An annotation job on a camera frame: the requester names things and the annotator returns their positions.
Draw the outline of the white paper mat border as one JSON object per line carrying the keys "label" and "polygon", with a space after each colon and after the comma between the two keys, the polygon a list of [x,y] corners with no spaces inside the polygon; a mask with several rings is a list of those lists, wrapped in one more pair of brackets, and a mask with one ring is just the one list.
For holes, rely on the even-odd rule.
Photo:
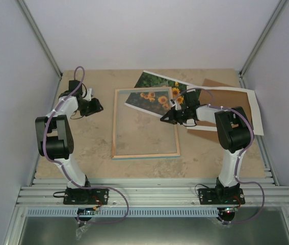
{"label": "white paper mat border", "polygon": [[251,116],[252,116],[252,125],[253,125],[253,132],[255,135],[264,136],[264,129],[262,126],[261,121],[261,114],[259,105],[256,99],[256,95],[254,90],[245,89],[245,88],[237,88],[237,87],[228,87],[228,86],[219,86],[219,87],[206,87],[206,86],[196,86],[196,85],[188,85],[187,89],[194,89],[194,88],[204,88],[207,90],[225,90],[225,91],[237,91],[237,92],[245,92],[248,97],[248,102],[251,109]]}

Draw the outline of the sunflower photo print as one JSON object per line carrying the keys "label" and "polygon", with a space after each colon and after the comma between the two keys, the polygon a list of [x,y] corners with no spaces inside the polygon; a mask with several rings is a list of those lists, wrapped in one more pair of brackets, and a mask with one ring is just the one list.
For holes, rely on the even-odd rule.
{"label": "sunflower photo print", "polygon": [[185,99],[181,92],[188,89],[190,83],[172,79],[149,71],[143,71],[135,88],[154,87],[155,90],[131,92],[125,101],[125,105],[133,109],[162,117],[170,110],[170,100],[177,98],[177,108],[185,108]]}

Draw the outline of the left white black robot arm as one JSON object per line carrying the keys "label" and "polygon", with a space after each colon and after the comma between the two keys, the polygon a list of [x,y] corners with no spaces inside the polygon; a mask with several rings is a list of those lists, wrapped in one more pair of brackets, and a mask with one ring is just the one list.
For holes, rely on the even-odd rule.
{"label": "left white black robot arm", "polygon": [[69,120],[75,112],[83,118],[103,111],[103,106],[91,92],[81,81],[70,80],[68,90],[59,96],[53,110],[35,120],[39,154],[58,167],[68,180],[68,188],[77,189],[75,198],[82,204],[92,200],[93,192],[86,174],[73,156],[74,140]]}

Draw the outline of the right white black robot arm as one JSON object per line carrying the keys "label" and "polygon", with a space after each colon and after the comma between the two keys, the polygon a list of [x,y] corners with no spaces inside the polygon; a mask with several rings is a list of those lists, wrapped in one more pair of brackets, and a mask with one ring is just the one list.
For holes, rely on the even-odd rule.
{"label": "right white black robot arm", "polygon": [[176,98],[170,100],[170,110],[160,121],[172,125],[194,127],[198,121],[216,125],[218,141],[224,149],[222,170],[213,189],[199,189],[200,201],[211,203],[217,201],[226,204],[240,198],[241,189],[238,172],[247,148],[254,140],[252,127],[241,106],[233,108],[201,104],[197,89],[189,89],[180,95],[185,105],[177,108]]}

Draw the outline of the wooden picture frame with glass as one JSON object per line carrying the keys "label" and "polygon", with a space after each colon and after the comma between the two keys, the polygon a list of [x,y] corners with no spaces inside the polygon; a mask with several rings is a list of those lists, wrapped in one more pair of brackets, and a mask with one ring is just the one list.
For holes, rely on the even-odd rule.
{"label": "wooden picture frame with glass", "polygon": [[170,87],[115,90],[112,159],[180,156],[177,127],[160,122],[171,98]]}

